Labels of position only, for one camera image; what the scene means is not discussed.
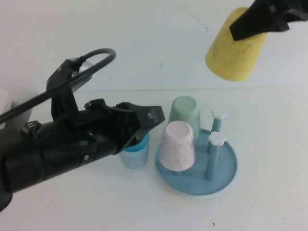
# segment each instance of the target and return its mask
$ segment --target cable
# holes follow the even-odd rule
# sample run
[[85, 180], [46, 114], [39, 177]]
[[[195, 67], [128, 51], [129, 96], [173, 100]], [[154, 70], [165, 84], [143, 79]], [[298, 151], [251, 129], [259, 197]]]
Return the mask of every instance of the cable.
[[91, 51], [88, 54], [84, 56], [80, 56], [78, 59], [74, 61], [74, 64], [76, 65], [81, 65], [84, 61], [86, 61], [88, 58], [95, 56], [97, 54], [109, 54], [106, 58], [103, 60], [99, 61], [95, 65], [89, 67], [85, 71], [79, 73], [78, 75], [72, 77], [68, 81], [66, 81], [63, 84], [60, 84], [59, 86], [44, 92], [31, 100], [28, 100], [24, 102], [23, 104], [11, 109], [10, 111], [7, 111], [0, 115], [0, 124], [5, 123], [6, 121], [20, 115], [21, 113], [39, 105], [40, 103], [58, 95], [59, 93], [63, 92], [64, 90], [72, 87], [73, 85], [79, 83], [80, 81], [86, 79], [89, 75], [94, 74], [95, 72], [99, 71], [103, 67], [107, 66], [110, 64], [116, 57], [116, 52], [113, 49], [110, 48], [103, 48], [103, 49], [98, 49], [95, 51]]

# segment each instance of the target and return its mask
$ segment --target green cup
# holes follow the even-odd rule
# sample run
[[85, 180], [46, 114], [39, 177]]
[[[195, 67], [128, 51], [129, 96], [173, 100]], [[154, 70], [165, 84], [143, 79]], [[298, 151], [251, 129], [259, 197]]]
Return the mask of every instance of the green cup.
[[177, 97], [171, 106], [169, 123], [183, 121], [192, 127], [193, 138], [197, 139], [200, 134], [200, 109], [197, 101], [190, 96]]

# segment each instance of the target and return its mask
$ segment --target white table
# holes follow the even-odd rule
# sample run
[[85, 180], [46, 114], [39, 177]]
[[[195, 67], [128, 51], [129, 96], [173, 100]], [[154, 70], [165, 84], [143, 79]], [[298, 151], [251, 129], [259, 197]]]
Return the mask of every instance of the white table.
[[[239, 163], [230, 187], [195, 197], [166, 185], [154, 164], [165, 122], [150, 133], [144, 169], [128, 170], [115, 155], [17, 192], [0, 230], [308, 230], [307, 87], [76, 93], [76, 101], [80, 109], [96, 98], [161, 105], [168, 118], [180, 95], [199, 102], [203, 128], [212, 107], [228, 109], [222, 131]], [[50, 101], [34, 108], [34, 119], [51, 121]]]

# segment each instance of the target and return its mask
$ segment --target blue round tray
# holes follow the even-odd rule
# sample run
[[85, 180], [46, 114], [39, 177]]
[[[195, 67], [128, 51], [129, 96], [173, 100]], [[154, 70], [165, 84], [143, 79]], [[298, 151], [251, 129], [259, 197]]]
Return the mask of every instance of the blue round tray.
[[192, 195], [210, 195], [227, 187], [234, 179], [237, 170], [237, 159], [234, 150], [225, 142], [220, 148], [218, 173], [208, 181], [205, 170], [209, 154], [206, 152], [208, 136], [211, 131], [201, 129], [200, 135], [195, 139], [196, 161], [192, 167], [182, 172], [174, 172], [165, 168], [159, 160], [160, 146], [156, 152], [156, 166], [162, 179], [171, 187], [183, 193]]

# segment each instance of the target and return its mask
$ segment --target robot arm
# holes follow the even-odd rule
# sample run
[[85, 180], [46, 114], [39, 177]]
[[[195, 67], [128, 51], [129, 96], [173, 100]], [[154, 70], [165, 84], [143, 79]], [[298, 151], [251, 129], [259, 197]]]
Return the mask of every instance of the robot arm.
[[[0, 130], [0, 211], [10, 203], [14, 192], [136, 145], [165, 120], [160, 106], [120, 103], [109, 107], [103, 99], [92, 100], [79, 111], [73, 90], [100, 69], [94, 65], [80, 71], [86, 59], [81, 56], [64, 61], [48, 79], [43, 95], [57, 92], [51, 98], [52, 122], [29, 122], [20, 132]], [[29, 102], [20, 108], [27, 110], [25, 105]], [[5, 113], [1, 121], [16, 114]]]
[[231, 26], [235, 41], [263, 32], [289, 30], [289, 22], [308, 20], [307, 0], [255, 0]]

